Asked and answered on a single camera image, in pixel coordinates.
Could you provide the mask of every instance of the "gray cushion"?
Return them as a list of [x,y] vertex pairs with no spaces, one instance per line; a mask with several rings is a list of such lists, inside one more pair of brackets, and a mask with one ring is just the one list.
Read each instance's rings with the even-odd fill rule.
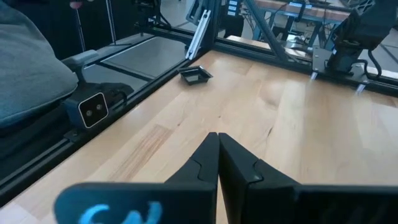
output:
[[77,83],[33,22],[0,0],[0,128],[69,95]]

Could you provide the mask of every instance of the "small black tray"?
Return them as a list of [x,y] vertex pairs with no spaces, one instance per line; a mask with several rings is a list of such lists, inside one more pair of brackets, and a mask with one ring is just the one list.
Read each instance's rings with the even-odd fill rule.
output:
[[202,66],[181,68],[178,72],[180,72],[181,78],[188,83],[188,85],[206,83],[209,78],[213,77]]

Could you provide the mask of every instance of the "cable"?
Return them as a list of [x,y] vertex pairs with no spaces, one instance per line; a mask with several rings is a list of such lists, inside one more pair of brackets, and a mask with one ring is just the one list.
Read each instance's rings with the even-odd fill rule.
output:
[[243,18],[248,22],[249,27],[250,27],[252,33],[254,34],[254,29],[255,29],[256,27],[255,27],[255,25],[253,24],[251,14],[248,12],[248,9],[243,9],[243,11],[244,11],[244,13],[242,13],[241,15],[242,15]]
[[164,20],[164,22],[167,24],[167,26],[171,27],[172,25],[167,21],[167,19],[163,16],[163,14],[160,12],[160,18]]
[[285,7],[285,6],[287,6],[289,4],[289,2],[287,2],[286,4],[284,4],[283,6],[281,6],[280,8],[278,8],[278,10],[276,10],[274,13],[272,13],[272,14],[277,14],[283,7]]
[[372,54],[371,50],[368,50],[368,56],[371,59],[371,61],[373,62],[374,66],[376,66],[376,68],[377,68],[376,78],[379,78],[381,76],[381,73],[382,73],[381,66],[380,66],[379,62],[377,62],[377,60],[373,57],[373,54]]
[[[382,73],[382,69],[380,64],[377,62],[377,60],[373,57],[372,51],[368,50],[368,56],[371,59],[371,61],[373,62],[374,66],[376,66],[377,69],[377,75],[376,78],[379,78],[381,76]],[[368,61],[365,59],[358,59],[357,61],[355,61],[355,63],[364,63],[364,71],[365,74],[368,78],[372,79],[374,77],[370,77],[370,73],[368,72]]]

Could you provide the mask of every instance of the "metal bracket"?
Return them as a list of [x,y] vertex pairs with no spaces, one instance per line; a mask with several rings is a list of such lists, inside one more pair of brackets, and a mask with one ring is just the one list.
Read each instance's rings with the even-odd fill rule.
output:
[[185,56],[186,59],[192,60],[197,55],[201,42],[203,40],[203,37],[205,36],[207,27],[209,25],[210,14],[211,14],[210,10],[205,10],[203,12],[197,30],[193,35],[191,45],[189,46],[188,52]]
[[362,84],[359,84],[359,85],[358,85],[358,87],[356,88],[355,93],[356,93],[357,95],[361,94],[361,93],[364,91],[364,89],[366,88],[366,85],[368,85],[368,84],[369,84],[369,80],[364,80],[364,81],[362,82]]
[[318,76],[318,72],[312,72],[311,74],[311,80],[315,80]]
[[66,134],[63,135],[64,138],[71,142],[77,142],[81,139],[82,136],[84,136],[83,133],[86,133],[85,131],[79,130],[77,128],[74,128],[73,130],[67,132]]

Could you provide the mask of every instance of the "wooden tabletop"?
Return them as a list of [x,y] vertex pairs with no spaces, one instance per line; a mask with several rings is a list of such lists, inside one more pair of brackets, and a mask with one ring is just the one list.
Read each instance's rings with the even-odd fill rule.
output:
[[[291,12],[291,13],[300,13],[300,8],[296,6],[286,5],[286,2],[283,1],[276,1],[276,0],[254,0],[258,7],[265,8],[265,9],[273,9],[284,12]],[[304,10],[304,15],[306,16],[314,16],[317,18],[323,18],[324,15],[326,20],[333,20],[333,21],[344,21],[348,16],[348,12],[341,12],[337,10],[326,10],[313,7],[311,9]]]
[[75,183],[163,182],[211,131],[301,183],[398,185],[397,98],[215,51],[194,65],[214,78],[173,78],[3,207],[0,223],[55,223],[54,200]]

